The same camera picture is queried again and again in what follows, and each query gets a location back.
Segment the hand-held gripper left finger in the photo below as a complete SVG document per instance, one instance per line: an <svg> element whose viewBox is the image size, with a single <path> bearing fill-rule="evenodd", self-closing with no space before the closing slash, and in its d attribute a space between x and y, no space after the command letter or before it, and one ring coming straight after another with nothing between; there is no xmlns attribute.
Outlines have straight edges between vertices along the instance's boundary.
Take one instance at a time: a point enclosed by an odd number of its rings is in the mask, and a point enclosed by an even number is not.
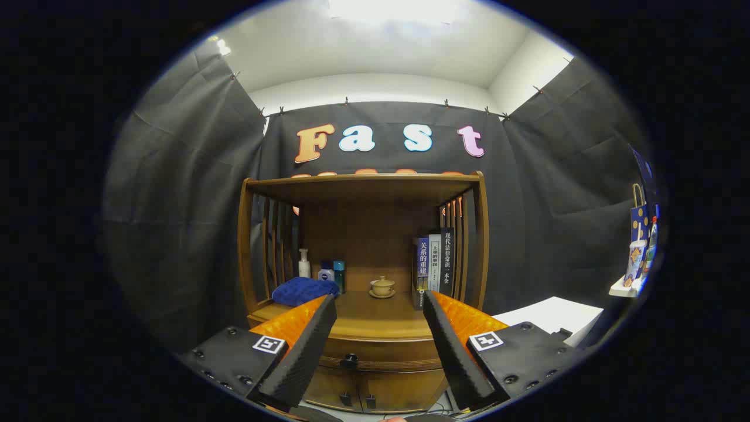
<svg viewBox="0 0 750 422"><path fill-rule="evenodd" d="M335 296L323 295L254 329L228 326L179 360L242 400L288 411L302 401L336 319Z"/></svg>

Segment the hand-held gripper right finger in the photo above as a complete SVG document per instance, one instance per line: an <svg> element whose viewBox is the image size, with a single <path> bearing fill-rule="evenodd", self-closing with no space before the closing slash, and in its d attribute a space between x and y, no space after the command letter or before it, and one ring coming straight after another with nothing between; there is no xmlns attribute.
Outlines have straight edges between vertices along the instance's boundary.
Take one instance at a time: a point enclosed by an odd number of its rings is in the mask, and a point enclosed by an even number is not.
<svg viewBox="0 0 750 422"><path fill-rule="evenodd" d="M505 324L436 291L424 294L424 318L458 408L472 411L514 400L553 382L585 357L523 321Z"/></svg>

